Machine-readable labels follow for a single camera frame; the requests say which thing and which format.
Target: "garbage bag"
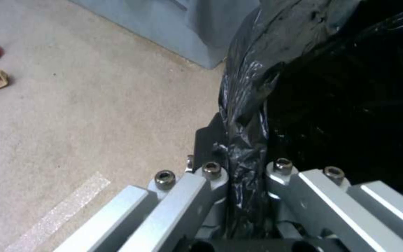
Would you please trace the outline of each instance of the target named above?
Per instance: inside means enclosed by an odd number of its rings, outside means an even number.
[[[263,171],[273,158],[301,170],[339,166],[351,181],[396,169],[385,177],[403,180],[402,10],[394,1],[262,0],[243,21],[219,94],[227,236],[266,236]]]

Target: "bolt head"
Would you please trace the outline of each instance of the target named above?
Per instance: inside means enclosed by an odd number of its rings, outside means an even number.
[[[218,179],[222,175],[222,167],[216,162],[207,162],[201,167],[203,176],[209,180]]]
[[[293,163],[286,158],[278,158],[273,163],[273,171],[279,172],[282,175],[290,175]]]
[[[335,166],[326,166],[323,173],[338,186],[341,185],[345,178],[343,170]]]
[[[175,181],[175,174],[172,171],[162,170],[155,174],[155,185],[159,190],[171,190]]]

